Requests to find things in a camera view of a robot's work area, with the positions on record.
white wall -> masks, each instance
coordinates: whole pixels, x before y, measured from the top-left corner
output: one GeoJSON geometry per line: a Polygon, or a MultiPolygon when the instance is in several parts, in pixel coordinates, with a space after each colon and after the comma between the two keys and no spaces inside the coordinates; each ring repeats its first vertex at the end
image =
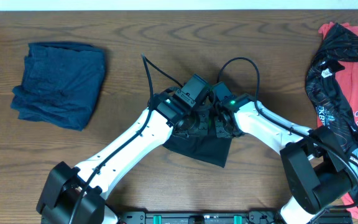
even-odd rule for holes
{"type": "Polygon", "coordinates": [[[0,11],[358,9],[358,0],[0,0],[0,11]]]}

cable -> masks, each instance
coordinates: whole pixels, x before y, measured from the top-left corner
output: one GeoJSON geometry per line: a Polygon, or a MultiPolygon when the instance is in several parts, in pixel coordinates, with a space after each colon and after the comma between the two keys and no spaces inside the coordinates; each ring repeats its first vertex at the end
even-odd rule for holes
{"type": "Polygon", "coordinates": [[[159,69],[157,66],[155,66],[151,61],[149,61],[147,58],[146,59],[146,62],[149,63],[153,68],[155,68],[157,71],[159,71],[162,75],[165,75],[167,78],[171,79],[172,81],[174,81],[176,84],[178,84],[178,86],[180,86],[180,88],[183,87],[182,84],[180,84],[180,82],[176,79],[174,79],[172,76],[166,74],[164,71],[162,71],[161,69],[159,69]]]}
{"type": "MultiPolygon", "coordinates": [[[[225,68],[227,65],[229,65],[232,61],[234,61],[234,60],[240,60],[240,59],[241,59],[241,60],[246,60],[246,61],[248,61],[248,62],[251,63],[251,64],[254,66],[254,68],[255,68],[256,75],[257,75],[257,85],[256,85],[256,91],[255,91],[255,101],[254,101],[254,105],[255,105],[255,109],[258,111],[258,113],[261,114],[264,118],[266,118],[266,119],[269,120],[270,122],[272,122],[272,123],[278,125],[279,127],[283,128],[283,129],[286,129],[287,131],[289,131],[289,132],[291,132],[291,133],[294,133],[294,134],[296,134],[296,135],[298,135],[298,136],[301,136],[301,137],[303,137],[303,138],[305,138],[305,139],[311,141],[313,144],[315,144],[315,145],[317,145],[317,146],[323,148],[325,151],[330,152],[334,157],[336,157],[339,161],[341,161],[341,162],[345,165],[346,169],[348,170],[348,173],[350,173],[350,175],[353,176],[353,178],[356,180],[356,185],[357,185],[357,188],[358,188],[358,177],[357,177],[357,174],[356,174],[356,173],[354,172],[354,170],[350,167],[349,163],[346,162],[334,149],[331,149],[330,146],[327,146],[327,145],[325,145],[325,144],[323,144],[323,143],[321,143],[321,142],[319,142],[319,141],[317,141],[317,140],[315,140],[315,139],[313,139],[313,138],[311,138],[311,137],[309,137],[309,136],[307,136],[307,135],[305,135],[305,134],[303,134],[303,133],[298,132],[297,130],[294,130],[292,127],[289,128],[289,127],[285,126],[284,124],[282,124],[282,123],[280,123],[280,122],[278,122],[278,121],[275,121],[273,118],[267,116],[267,115],[258,107],[257,102],[258,102],[258,94],[259,94],[260,75],[259,75],[258,67],[256,66],[256,64],[255,64],[252,60],[250,60],[250,59],[248,59],[248,58],[245,58],[245,57],[236,57],[236,58],[233,58],[233,59],[229,60],[228,62],[226,62],[226,63],[223,65],[222,69],[219,71],[217,82],[219,82],[219,78],[220,78],[220,76],[222,75],[222,72],[223,72],[224,68],[225,68]]],[[[347,209],[347,208],[353,208],[353,207],[356,207],[356,206],[358,206],[358,194],[357,194],[357,200],[356,200],[354,203],[350,204],[350,205],[332,205],[332,206],[328,206],[328,208],[347,209]]]]}
{"type": "Polygon", "coordinates": [[[88,180],[86,181],[84,187],[82,188],[80,195],[77,199],[77,201],[74,204],[74,208],[73,208],[73,212],[71,213],[70,216],[70,220],[69,220],[69,224],[73,224],[75,215],[80,207],[80,203],[81,200],[86,192],[86,189],[89,187],[92,179],[95,177],[95,175],[100,171],[100,169],[113,157],[115,156],[119,151],[121,151],[122,149],[124,149],[129,143],[131,143],[135,138],[137,138],[139,135],[142,134],[142,131],[146,128],[147,124],[149,123],[150,117],[152,115],[152,111],[154,109],[154,100],[153,100],[153,84],[152,84],[152,78],[150,75],[150,71],[149,68],[147,66],[146,61],[147,58],[145,57],[144,54],[142,54],[142,59],[143,59],[143,64],[144,67],[146,69],[146,75],[147,75],[147,79],[149,81],[149,88],[150,88],[150,104],[149,104],[149,112],[147,113],[147,117],[146,117],[146,121],[143,124],[143,126],[136,132],[136,134],[134,134],[130,139],[128,139],[124,144],[122,144],[120,147],[118,147],[114,152],[112,152],[108,157],[106,157],[98,166],[96,166],[94,168],[94,171],[92,172],[92,174],[90,175],[90,177],[88,178],[88,180]]]}

navy fabric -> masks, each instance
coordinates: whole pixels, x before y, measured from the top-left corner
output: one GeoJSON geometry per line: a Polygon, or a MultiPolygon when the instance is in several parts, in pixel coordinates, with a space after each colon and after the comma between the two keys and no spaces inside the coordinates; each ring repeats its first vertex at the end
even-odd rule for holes
{"type": "Polygon", "coordinates": [[[32,43],[29,48],[11,108],[20,112],[19,119],[81,131],[104,80],[104,52],[74,42],[32,43]]]}

white label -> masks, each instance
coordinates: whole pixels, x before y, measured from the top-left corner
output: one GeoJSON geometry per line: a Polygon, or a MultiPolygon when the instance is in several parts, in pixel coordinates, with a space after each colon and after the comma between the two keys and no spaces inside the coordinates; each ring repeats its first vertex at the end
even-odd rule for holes
{"type": "Polygon", "coordinates": [[[329,68],[326,68],[325,70],[323,70],[321,72],[321,76],[324,78],[327,78],[328,76],[331,76],[331,75],[333,75],[333,74],[329,71],[329,68]]]}

wooden table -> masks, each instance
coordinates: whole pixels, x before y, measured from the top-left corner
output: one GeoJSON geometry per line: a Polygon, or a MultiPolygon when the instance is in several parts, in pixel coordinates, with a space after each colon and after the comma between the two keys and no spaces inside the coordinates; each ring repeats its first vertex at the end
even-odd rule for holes
{"type": "MultiPolygon", "coordinates": [[[[321,43],[318,29],[329,21],[358,26],[358,11],[0,12],[0,223],[39,223],[35,205],[50,169],[89,158],[138,118],[149,97],[140,53],[181,82],[193,73],[214,82],[227,60],[249,57],[260,69],[264,105],[315,128],[304,79],[321,43]],[[19,120],[9,107],[27,44],[54,40],[93,44],[108,56],[99,103],[82,132],[19,120]]],[[[174,84],[155,71],[152,78],[156,92],[174,84]]],[[[255,91],[248,63],[230,65],[223,80],[234,93],[255,91]]],[[[117,210],[241,211],[280,208],[289,198],[278,154],[244,136],[233,140],[224,169],[156,148],[108,203],[117,210]]]]}

